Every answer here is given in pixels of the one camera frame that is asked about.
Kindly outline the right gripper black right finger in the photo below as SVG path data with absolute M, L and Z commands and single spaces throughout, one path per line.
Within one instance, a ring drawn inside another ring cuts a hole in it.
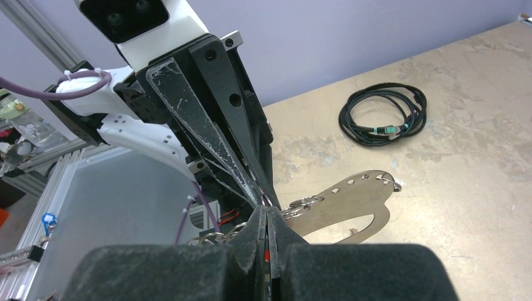
M 417 244 L 311 245 L 268 211 L 278 300 L 458 300 L 440 259 Z

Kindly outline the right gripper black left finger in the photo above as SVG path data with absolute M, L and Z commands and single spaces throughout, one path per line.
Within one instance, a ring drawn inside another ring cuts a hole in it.
M 62 300 L 260 300 L 267 208 L 220 245 L 111 245 L 88 252 Z

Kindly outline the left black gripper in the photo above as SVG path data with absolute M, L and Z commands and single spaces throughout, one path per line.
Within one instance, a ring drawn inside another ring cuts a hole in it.
M 205 194 L 250 214 L 279 207 L 273 185 L 272 129 L 237 48 L 239 33 L 204 34 L 155 58 L 115 92 L 148 124 L 168 126 L 202 166 Z

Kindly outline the metal keyring plate with rings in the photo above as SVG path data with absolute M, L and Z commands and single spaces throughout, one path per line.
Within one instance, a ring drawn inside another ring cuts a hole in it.
M 371 223 L 339 244 L 358 244 L 373 236 L 389 222 L 386 201 L 399 193 L 402 185 L 386 171 L 367 170 L 353 174 L 322 192 L 290 203 L 280 212 L 282 221 L 303 237 L 363 216 L 372 216 Z

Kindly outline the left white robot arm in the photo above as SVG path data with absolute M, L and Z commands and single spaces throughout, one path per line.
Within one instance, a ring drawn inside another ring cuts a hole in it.
M 242 42 L 238 31 L 204 34 L 139 73 L 112 70 L 112 81 L 83 99 L 45 105 L 86 143 L 149 156 L 249 217 L 279 200 L 274 137 L 238 54 Z

